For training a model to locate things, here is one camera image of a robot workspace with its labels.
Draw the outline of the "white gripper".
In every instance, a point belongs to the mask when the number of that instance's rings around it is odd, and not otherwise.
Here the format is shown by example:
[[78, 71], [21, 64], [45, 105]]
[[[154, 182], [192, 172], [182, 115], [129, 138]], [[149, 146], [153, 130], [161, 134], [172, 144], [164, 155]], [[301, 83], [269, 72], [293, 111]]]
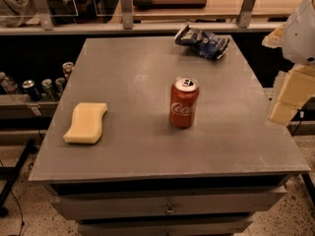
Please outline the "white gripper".
[[297, 111], [315, 95], [315, 0], [302, 0], [284, 25], [266, 35], [262, 45], [283, 50], [294, 64], [279, 71], [273, 86], [268, 120], [287, 126]]

